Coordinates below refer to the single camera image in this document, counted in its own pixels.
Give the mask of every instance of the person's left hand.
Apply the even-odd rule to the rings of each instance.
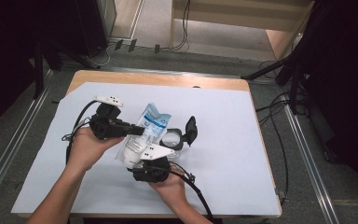
[[[120,143],[124,137],[99,140],[91,128],[81,128],[75,135],[71,155],[67,167],[75,168],[79,172],[88,171],[104,152]]]

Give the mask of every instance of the gray carpet floor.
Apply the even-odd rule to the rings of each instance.
[[[146,48],[136,48],[134,52],[128,53],[128,47],[126,46],[120,50],[111,50],[110,54],[112,59],[106,66],[102,67],[102,70],[112,70],[114,68],[151,69],[234,78],[257,71],[261,63],[252,60],[192,53],[162,51],[159,54],[155,54],[153,49]],[[22,183],[32,166],[37,151],[44,141],[48,126],[54,117],[57,109],[57,104],[54,102],[60,101],[65,95],[74,72],[82,69],[76,62],[66,57],[63,58],[64,68],[61,71],[54,71],[51,90],[47,99],[36,116],[31,129],[26,134],[18,154],[0,185],[0,223],[24,223],[26,220],[10,214],[11,207],[21,190]],[[106,58],[101,53],[93,60],[103,63]],[[281,93],[279,87],[274,84],[272,79],[267,77],[251,81],[250,88],[255,108],[269,105]],[[0,118],[0,155],[21,122],[26,109],[31,104],[33,94],[34,85],[30,86],[6,114]],[[266,115],[266,112],[257,114],[260,119]],[[345,164],[332,164],[325,161],[321,143],[316,136],[310,119],[302,116],[298,116],[298,118],[302,130],[307,136],[313,158],[333,200],[340,223],[358,223],[358,175]],[[287,199],[282,207],[282,216],[270,219],[267,223],[325,223],[324,214],[284,111],[276,114],[274,120],[286,150],[289,189]],[[275,183],[279,190],[284,190],[285,171],[277,134],[270,121],[261,126],[261,131]],[[251,217],[224,219],[226,224],[256,223],[259,221],[261,221],[260,218]],[[73,218],[72,222],[82,223],[82,220]]]

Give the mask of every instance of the floor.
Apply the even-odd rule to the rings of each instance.
[[[154,1],[145,0],[144,9],[151,7]],[[141,11],[140,18],[147,17],[147,12]],[[208,30],[208,24],[202,24],[204,29]],[[263,31],[257,30],[255,34],[249,35],[246,45],[243,49],[233,53],[225,53],[221,48],[223,38],[211,38],[211,42],[200,40],[199,47],[195,44],[197,41],[192,36],[200,36],[196,31],[188,30],[190,48],[187,52],[172,52],[163,50],[155,54],[154,45],[159,42],[161,46],[167,43],[166,38],[161,41],[147,41],[153,39],[150,33],[143,32],[142,24],[138,22],[134,36],[138,38],[138,47],[133,52],[128,52],[128,46],[121,49],[108,50],[110,60],[105,52],[99,56],[92,58],[94,62],[106,63],[102,66],[102,70],[118,70],[123,68],[159,71],[175,71],[182,73],[198,74],[199,76],[227,77],[238,78],[242,75],[249,75],[267,66],[274,60],[272,58],[267,36],[263,35]],[[219,34],[229,34],[225,32],[227,27],[221,27],[223,31]],[[37,150],[44,141],[49,123],[54,117],[57,108],[57,102],[64,97],[66,89],[72,79],[75,71],[82,67],[73,60],[62,55],[64,68],[61,71],[52,71],[51,81],[46,95],[46,99],[37,115],[33,120],[25,138],[21,141],[17,154],[13,158],[6,175],[0,184],[0,223],[24,223],[25,218],[18,217],[10,213],[11,207],[15,202],[17,195],[21,190],[21,185],[27,176]],[[251,93],[255,103],[255,108],[267,106],[282,91],[287,90],[287,86],[278,87],[274,84],[274,73],[265,75],[254,81],[249,81]],[[21,119],[26,114],[27,109],[33,103],[32,96],[34,94],[34,86],[30,86],[18,99],[18,101],[0,118],[0,158],[4,153],[10,138],[15,133],[17,127],[21,123]],[[257,113],[259,119],[264,118],[268,112]],[[324,159],[321,143],[317,137],[317,133],[312,127],[310,118],[306,116],[296,116],[301,126],[302,133],[306,136],[306,141],[310,150],[310,155],[315,162],[317,170],[325,185],[326,192],[331,198],[334,211],[337,215],[337,222],[326,220],[323,210],[321,209],[320,198],[317,197],[315,187],[312,184],[310,173],[304,162],[296,136],[293,132],[291,123],[289,122],[286,110],[282,108],[281,112],[273,116],[278,129],[278,133],[282,138],[282,143],[286,153],[289,186],[287,198],[282,206],[282,216],[269,220],[260,218],[242,217],[242,218],[226,218],[225,224],[237,223],[358,223],[358,175],[345,164],[332,164]],[[285,189],[285,169],[282,155],[282,148],[277,137],[277,133],[273,128],[271,120],[260,126],[263,139],[265,141],[268,159],[272,169],[277,188],[281,192]],[[73,223],[83,223],[80,218],[73,218]]]

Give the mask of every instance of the white perforated bracket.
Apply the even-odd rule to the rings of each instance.
[[[123,103],[120,99],[114,96],[94,96],[92,99],[101,103],[123,107]]]
[[[175,153],[173,149],[152,144],[148,146],[141,154],[141,160],[153,161],[165,156],[172,155],[173,153]]]

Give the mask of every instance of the hand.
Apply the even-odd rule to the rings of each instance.
[[[79,172],[86,172],[108,148],[117,145],[123,139],[124,137],[99,140],[91,128],[81,128],[75,135],[71,156],[66,166]]]
[[[176,166],[172,166],[172,170],[180,175],[184,174]],[[149,185],[172,210],[174,205],[187,204],[185,181],[181,177],[169,174],[163,182],[149,183]]]

